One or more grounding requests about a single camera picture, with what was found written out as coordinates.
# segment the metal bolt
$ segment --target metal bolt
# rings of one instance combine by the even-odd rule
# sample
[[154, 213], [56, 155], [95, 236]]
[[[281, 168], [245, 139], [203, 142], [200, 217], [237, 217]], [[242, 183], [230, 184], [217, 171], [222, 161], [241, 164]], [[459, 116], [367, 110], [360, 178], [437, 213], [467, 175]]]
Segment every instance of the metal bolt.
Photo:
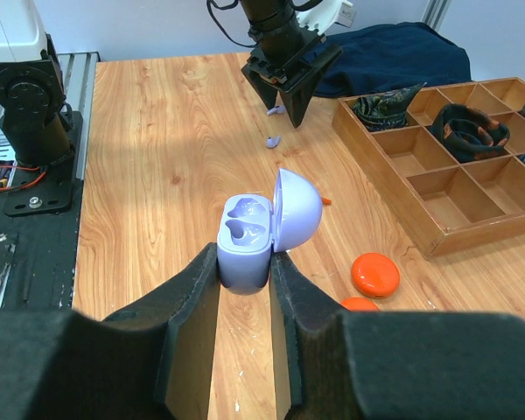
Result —
[[31, 197], [29, 199], [29, 208], [39, 208], [43, 206], [43, 201], [39, 197]]

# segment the orange disc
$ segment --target orange disc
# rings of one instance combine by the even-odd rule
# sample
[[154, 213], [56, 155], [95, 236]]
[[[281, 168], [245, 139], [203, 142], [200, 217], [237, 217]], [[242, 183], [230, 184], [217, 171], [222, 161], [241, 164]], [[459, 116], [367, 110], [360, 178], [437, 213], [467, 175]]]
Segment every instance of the orange disc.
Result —
[[379, 311], [376, 304], [364, 297], [349, 297], [341, 305], [350, 311]]
[[360, 255], [352, 265], [354, 286], [370, 298], [386, 298], [401, 281], [399, 269], [385, 255], [371, 252]]

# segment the white wall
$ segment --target white wall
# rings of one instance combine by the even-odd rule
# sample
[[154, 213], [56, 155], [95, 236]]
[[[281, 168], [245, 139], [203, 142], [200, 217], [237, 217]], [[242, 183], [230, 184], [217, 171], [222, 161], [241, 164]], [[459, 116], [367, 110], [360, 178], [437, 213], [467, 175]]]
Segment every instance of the white wall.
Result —
[[439, 32], [466, 49], [475, 80], [525, 80], [525, 0], [452, 0]]
[[[231, 0], [217, 0], [228, 4]], [[34, 0], [60, 53], [98, 51], [127, 60], [246, 51], [229, 42], [208, 16], [205, 0]], [[352, 29], [421, 21], [428, 0], [353, 0]], [[216, 11], [232, 38], [250, 44], [241, 7]], [[335, 25], [331, 33], [343, 31]]]

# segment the wooden organizer box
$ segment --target wooden organizer box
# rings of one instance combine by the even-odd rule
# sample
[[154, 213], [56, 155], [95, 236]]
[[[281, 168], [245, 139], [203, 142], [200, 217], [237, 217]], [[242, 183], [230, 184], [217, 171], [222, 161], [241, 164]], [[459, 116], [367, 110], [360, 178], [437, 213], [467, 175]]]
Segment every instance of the wooden organizer box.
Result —
[[[370, 133], [339, 100], [332, 126], [422, 254], [440, 256], [525, 234], [525, 82], [501, 79], [423, 88], [409, 125]], [[429, 132], [448, 103], [506, 124], [506, 156], [460, 164]]]

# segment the wooden table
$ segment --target wooden table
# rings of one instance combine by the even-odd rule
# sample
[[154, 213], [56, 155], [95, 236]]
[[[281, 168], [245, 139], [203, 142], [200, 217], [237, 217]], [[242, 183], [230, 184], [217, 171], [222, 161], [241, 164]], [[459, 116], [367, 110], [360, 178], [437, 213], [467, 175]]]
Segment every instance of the wooden table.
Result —
[[[357, 295], [354, 258], [398, 265], [383, 310], [502, 311], [525, 318], [525, 236], [425, 261], [331, 128], [336, 102], [303, 124], [266, 116], [240, 68], [247, 54], [98, 64], [74, 308], [103, 319], [181, 271], [215, 242], [224, 202], [271, 197], [277, 169], [332, 199], [318, 232], [290, 253], [331, 297]], [[274, 150], [268, 136], [282, 136]], [[269, 294], [223, 290], [210, 418], [275, 418]]]

